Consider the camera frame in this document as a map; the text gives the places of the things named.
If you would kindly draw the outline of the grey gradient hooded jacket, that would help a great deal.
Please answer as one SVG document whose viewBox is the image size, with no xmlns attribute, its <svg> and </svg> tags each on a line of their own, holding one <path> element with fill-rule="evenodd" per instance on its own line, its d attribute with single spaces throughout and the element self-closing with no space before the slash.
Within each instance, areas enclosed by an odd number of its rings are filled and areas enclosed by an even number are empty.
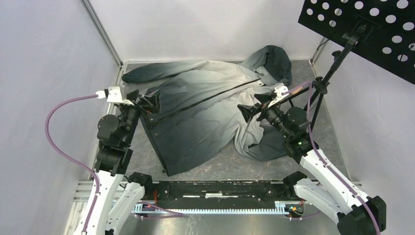
<svg viewBox="0 0 415 235">
<path fill-rule="evenodd" d="M 257 103 L 275 84 L 292 82 L 291 60 L 278 46 L 265 46 L 245 61 L 152 63 L 122 76 L 127 84 L 161 80 L 160 112 L 141 117 L 168 176 L 192 170 L 233 142 L 245 157 L 266 162 L 286 156 L 284 137 L 257 119 L 245 121 L 239 105 Z"/>
</svg>

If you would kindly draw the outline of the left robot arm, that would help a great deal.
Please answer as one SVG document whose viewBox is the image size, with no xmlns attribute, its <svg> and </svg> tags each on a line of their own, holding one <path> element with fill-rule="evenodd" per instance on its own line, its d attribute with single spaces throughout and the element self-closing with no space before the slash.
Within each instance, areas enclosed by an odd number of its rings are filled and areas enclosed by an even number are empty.
<svg viewBox="0 0 415 235">
<path fill-rule="evenodd" d="M 142 114 L 160 112 L 160 91 L 126 94 L 123 86 L 112 86 L 97 91 L 96 96 L 117 106 L 120 114 L 105 115 L 98 122 L 99 150 L 93 169 L 99 181 L 92 186 L 75 235 L 119 234 L 135 204 L 140 199 L 149 199 L 154 193 L 151 176 L 133 173 L 121 197 L 113 202 L 133 153 L 130 146 L 139 118 Z"/>
</svg>

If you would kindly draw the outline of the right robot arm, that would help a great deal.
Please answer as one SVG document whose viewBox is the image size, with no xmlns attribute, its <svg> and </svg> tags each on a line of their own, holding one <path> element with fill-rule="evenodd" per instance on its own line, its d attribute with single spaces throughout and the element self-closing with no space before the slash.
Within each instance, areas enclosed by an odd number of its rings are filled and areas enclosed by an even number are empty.
<svg viewBox="0 0 415 235">
<path fill-rule="evenodd" d="M 336 224 L 342 235 L 379 235 L 386 229 L 385 201 L 359 189 L 331 163 L 314 141 L 304 109 L 291 107 L 283 112 L 269 101 L 237 107 L 246 122 L 258 116 L 258 121 L 265 119 L 281 132 L 288 156 L 321 184 L 318 186 L 304 174 L 295 172 L 283 180 L 282 192 L 287 199 L 310 202 Z"/>
</svg>

